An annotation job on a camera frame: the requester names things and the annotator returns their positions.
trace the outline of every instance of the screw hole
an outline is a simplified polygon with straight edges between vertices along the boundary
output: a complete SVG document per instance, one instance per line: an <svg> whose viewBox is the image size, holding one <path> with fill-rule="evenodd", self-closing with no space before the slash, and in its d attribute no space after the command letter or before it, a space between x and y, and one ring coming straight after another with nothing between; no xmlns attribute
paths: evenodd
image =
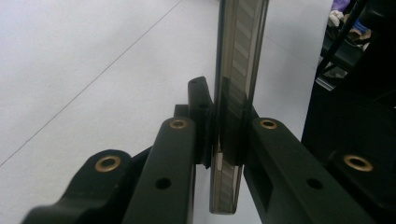
<svg viewBox="0 0 396 224"><path fill-rule="evenodd" d="M182 119L176 119L170 123L170 126L174 129L183 129L187 127L187 122Z"/></svg>
<svg viewBox="0 0 396 224"><path fill-rule="evenodd" d="M323 189L323 184L315 178L307 179L306 184L313 189Z"/></svg>
<svg viewBox="0 0 396 224"><path fill-rule="evenodd" d="M260 125L265 129L275 129L277 124L269 119L264 119L260 122Z"/></svg>
<svg viewBox="0 0 396 224"><path fill-rule="evenodd" d="M370 172L374 169L369 161L360 156L347 155L344 157L344 163L358 171Z"/></svg>
<svg viewBox="0 0 396 224"><path fill-rule="evenodd" d="M105 156L101 158L99 161L96 162L95 164L95 169L98 172L109 172L117 167L119 167L121 164L121 159L120 157L117 156Z"/></svg>
<svg viewBox="0 0 396 224"><path fill-rule="evenodd" d="M155 182L155 187L157 189L168 189L169 187L171 187L171 185L172 185L171 180L166 177L158 179Z"/></svg>

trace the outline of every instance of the purple object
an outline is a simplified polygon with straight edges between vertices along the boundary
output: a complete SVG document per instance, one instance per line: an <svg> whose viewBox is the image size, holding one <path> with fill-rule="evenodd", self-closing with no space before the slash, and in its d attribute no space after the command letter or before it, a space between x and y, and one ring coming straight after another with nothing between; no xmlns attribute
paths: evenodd
<svg viewBox="0 0 396 224"><path fill-rule="evenodd" d="M332 11L337 10L337 11L344 11L346 9L347 5L349 5L350 0L333 0L332 1Z"/></svg>

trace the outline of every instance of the black plastic bracket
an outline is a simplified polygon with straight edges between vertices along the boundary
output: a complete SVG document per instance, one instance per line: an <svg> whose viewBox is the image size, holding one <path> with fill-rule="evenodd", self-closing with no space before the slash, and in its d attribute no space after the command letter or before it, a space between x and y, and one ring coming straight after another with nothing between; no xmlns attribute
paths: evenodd
<svg viewBox="0 0 396 224"><path fill-rule="evenodd" d="M375 223L275 119L254 119L245 179L263 223Z"/></svg>

